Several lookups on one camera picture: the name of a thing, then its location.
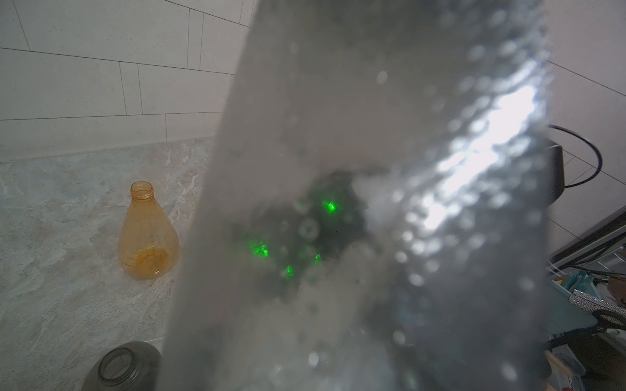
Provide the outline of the clear grey spray bottle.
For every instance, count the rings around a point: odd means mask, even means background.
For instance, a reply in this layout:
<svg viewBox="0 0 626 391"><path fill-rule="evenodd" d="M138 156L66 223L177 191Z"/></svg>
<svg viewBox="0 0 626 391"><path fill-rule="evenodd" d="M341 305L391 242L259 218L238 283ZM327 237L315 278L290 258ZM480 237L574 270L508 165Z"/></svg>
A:
<svg viewBox="0 0 626 391"><path fill-rule="evenodd" d="M541 1L262 1L159 390L541 390Z"/></svg>

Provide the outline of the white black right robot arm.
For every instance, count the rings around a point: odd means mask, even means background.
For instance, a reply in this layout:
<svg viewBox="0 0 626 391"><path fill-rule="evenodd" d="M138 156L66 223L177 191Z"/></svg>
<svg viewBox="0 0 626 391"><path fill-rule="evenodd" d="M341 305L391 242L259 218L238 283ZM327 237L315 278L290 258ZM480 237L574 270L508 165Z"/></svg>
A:
<svg viewBox="0 0 626 391"><path fill-rule="evenodd" d="M565 191L565 174L562 146L548 140L548 161L551 172L549 183L549 204L552 205Z"/></svg>

